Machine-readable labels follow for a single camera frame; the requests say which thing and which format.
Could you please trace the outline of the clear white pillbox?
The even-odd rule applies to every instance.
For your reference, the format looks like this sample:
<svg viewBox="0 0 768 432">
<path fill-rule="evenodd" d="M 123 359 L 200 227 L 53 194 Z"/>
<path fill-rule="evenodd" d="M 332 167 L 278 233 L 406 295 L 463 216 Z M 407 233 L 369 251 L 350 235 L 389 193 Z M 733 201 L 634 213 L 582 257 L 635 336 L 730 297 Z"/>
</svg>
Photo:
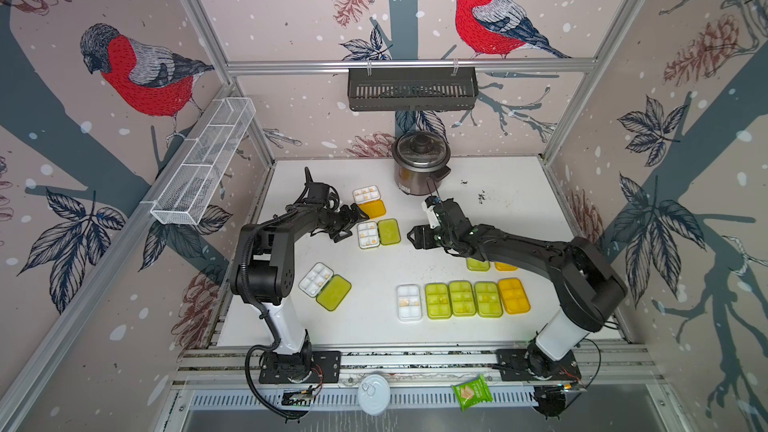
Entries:
<svg viewBox="0 0 768 432">
<path fill-rule="evenodd" d="M 421 289 L 416 284 L 396 287 L 397 318 L 400 322 L 417 322 L 423 318 Z"/>
</svg>

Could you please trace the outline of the large green pillbox front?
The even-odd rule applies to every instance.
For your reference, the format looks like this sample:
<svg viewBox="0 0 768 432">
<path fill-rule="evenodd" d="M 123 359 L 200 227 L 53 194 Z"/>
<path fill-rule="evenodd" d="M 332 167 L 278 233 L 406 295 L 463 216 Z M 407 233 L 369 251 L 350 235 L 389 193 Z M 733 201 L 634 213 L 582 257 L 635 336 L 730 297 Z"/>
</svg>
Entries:
<svg viewBox="0 0 768 432">
<path fill-rule="evenodd" d="M 471 317 L 477 313 L 474 290 L 469 281 L 452 281 L 448 288 L 453 316 Z"/>
</svg>

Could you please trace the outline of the small green pillbox front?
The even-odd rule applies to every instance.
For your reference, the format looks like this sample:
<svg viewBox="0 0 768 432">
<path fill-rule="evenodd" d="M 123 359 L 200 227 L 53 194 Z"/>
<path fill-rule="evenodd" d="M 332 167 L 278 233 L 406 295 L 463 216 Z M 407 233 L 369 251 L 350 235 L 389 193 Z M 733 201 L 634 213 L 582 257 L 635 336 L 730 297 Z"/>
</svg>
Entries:
<svg viewBox="0 0 768 432">
<path fill-rule="evenodd" d="M 467 258 L 466 267 L 469 271 L 473 271 L 473 272 L 487 272 L 490 270 L 491 265 L 488 261 L 480 261 L 472 258 Z"/>
</svg>

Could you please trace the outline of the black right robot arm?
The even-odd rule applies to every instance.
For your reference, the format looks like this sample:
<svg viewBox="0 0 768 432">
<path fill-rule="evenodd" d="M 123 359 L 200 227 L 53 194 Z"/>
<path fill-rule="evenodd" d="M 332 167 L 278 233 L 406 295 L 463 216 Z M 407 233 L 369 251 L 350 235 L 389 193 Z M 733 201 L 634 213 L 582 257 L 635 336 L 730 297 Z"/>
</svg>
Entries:
<svg viewBox="0 0 768 432">
<path fill-rule="evenodd" d="M 452 199 L 434 196 L 424 202 L 426 225 L 407 238 L 419 250 L 479 261 L 501 262 L 549 279 L 559 308 L 528 346 L 529 363 L 555 363 L 579 342 L 600 331 L 625 299 L 628 287 L 595 244 L 583 237 L 545 241 L 474 225 Z"/>
</svg>

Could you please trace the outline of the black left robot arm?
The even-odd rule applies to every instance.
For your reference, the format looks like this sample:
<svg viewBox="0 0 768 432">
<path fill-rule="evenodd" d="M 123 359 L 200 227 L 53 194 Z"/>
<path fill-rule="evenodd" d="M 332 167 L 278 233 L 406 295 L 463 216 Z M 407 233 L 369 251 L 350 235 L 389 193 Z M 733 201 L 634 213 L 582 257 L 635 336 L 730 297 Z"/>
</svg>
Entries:
<svg viewBox="0 0 768 432">
<path fill-rule="evenodd" d="M 314 232 L 339 242 L 368 219 L 357 205 L 294 203 L 282 215 L 241 228 L 229 284 L 233 294 L 258 311 L 271 334 L 270 343 L 258 345 L 258 351 L 293 356 L 308 354 L 311 348 L 290 300 L 296 278 L 295 243 Z"/>
</svg>

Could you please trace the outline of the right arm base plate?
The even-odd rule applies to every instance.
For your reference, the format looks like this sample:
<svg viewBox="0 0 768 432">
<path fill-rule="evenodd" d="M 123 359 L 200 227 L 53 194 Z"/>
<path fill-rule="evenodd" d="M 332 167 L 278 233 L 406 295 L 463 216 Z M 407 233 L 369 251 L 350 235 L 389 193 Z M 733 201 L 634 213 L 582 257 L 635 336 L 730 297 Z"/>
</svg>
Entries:
<svg viewBox="0 0 768 432">
<path fill-rule="evenodd" d="M 506 382 L 577 382 L 582 379 L 572 351 L 558 361 L 529 349 L 498 349 L 495 357 L 497 363 L 492 368 Z"/>
</svg>

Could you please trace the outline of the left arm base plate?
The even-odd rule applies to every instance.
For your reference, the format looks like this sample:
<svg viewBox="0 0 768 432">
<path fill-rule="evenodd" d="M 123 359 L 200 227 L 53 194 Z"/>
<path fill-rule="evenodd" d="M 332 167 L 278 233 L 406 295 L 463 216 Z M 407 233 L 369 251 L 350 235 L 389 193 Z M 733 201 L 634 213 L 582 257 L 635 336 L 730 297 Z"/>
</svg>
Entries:
<svg viewBox="0 0 768 432">
<path fill-rule="evenodd" d="M 340 351 L 299 352 L 292 355 L 266 352 L 259 365 L 260 384 L 336 384 L 341 369 Z"/>
</svg>

